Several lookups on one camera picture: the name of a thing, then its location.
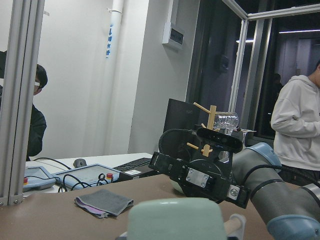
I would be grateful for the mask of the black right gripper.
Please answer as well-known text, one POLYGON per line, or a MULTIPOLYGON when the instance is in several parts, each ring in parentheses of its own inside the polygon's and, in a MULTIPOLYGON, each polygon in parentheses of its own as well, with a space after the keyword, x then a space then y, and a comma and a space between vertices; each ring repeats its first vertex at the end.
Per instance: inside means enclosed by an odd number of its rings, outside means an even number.
MULTIPOLYGON (((198 149, 191 161, 155 152, 149 167, 177 182, 187 197, 207 198, 216 203, 227 201, 246 208, 250 191, 236 182, 232 171, 236 153, 210 147, 209 156, 198 149)), ((227 240, 237 240, 237 237, 228 236, 227 240)))

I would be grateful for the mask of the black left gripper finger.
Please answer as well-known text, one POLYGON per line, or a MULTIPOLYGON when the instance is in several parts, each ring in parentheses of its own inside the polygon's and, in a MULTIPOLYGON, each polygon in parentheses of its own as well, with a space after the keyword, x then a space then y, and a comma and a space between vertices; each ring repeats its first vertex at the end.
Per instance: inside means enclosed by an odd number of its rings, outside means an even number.
POLYGON ((120 236, 117 237, 117 240, 127 240, 128 233, 124 232, 120 236))

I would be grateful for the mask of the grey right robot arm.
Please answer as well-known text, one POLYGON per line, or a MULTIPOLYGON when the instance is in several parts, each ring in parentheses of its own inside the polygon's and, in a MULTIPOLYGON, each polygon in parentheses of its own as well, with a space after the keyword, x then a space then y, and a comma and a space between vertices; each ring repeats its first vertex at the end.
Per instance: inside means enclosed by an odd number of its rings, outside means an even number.
POLYGON ((194 134, 212 151, 199 148, 191 160, 155 152, 149 167, 181 187, 188 197, 227 201, 241 208, 252 202, 276 240, 317 240, 320 237, 320 185, 317 181, 290 188, 278 175, 281 163, 266 143, 243 148, 242 142, 207 128, 194 134))

